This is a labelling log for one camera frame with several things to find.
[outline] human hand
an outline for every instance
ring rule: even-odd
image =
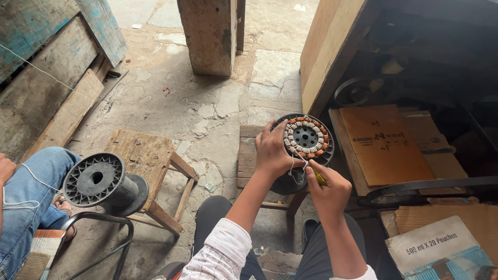
[[[327,181],[326,186],[321,186],[313,169],[306,167],[311,198],[322,224],[326,221],[329,223],[342,221],[344,208],[351,194],[351,183],[331,168],[324,167],[314,160],[310,160],[309,163]]]
[[[0,152],[0,185],[5,184],[14,175],[16,165]]]
[[[283,133],[289,120],[284,120],[272,132],[271,126],[275,119],[271,120],[256,136],[256,172],[267,174],[273,180],[284,175],[292,167],[292,157],[285,151],[283,145]],[[294,158],[294,167],[303,167],[304,161]]]

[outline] yellow screwdriver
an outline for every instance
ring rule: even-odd
[[[309,166],[309,162],[307,160],[305,160],[297,151],[295,152],[295,154],[306,163],[304,165],[304,168],[306,168],[307,166]],[[320,174],[320,172],[318,172],[314,167],[312,167],[312,166],[310,166],[310,167],[315,172],[316,179],[318,180],[318,183],[321,186],[326,186],[327,185],[327,181],[325,181],[325,179],[322,177],[322,174]]]

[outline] person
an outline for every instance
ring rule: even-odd
[[[37,229],[58,230],[71,216],[71,205],[62,196],[54,204],[69,170],[80,161],[60,147],[45,148],[16,169],[0,153],[0,280],[14,279],[26,260]],[[72,239],[76,227],[66,232]]]
[[[256,139],[256,171],[233,205],[223,196],[206,199],[196,214],[192,259],[183,268],[180,280],[228,279],[266,280],[252,250],[250,231],[259,207],[273,182],[292,165],[304,166],[293,159],[283,146],[288,120],[272,132],[270,121]],[[360,227],[344,208],[351,184],[330,168],[310,160],[327,181],[318,184],[316,175],[306,167],[313,204],[320,223],[304,244],[297,280],[374,280],[375,272],[365,262],[365,241]]]

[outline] white patterned sleeve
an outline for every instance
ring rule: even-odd
[[[238,280],[251,248],[249,233],[223,218],[206,238],[204,247],[183,268],[179,280]]]
[[[365,272],[365,274],[360,278],[344,279],[339,277],[332,277],[330,278],[330,280],[377,280],[377,276],[375,276],[374,270],[369,265],[367,265],[367,267],[368,267],[367,272]]]

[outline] spool center hole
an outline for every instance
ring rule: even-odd
[[[102,172],[100,171],[94,172],[92,175],[90,175],[90,181],[93,184],[100,183],[100,181],[102,181],[102,178],[104,178],[104,174],[102,174]]]

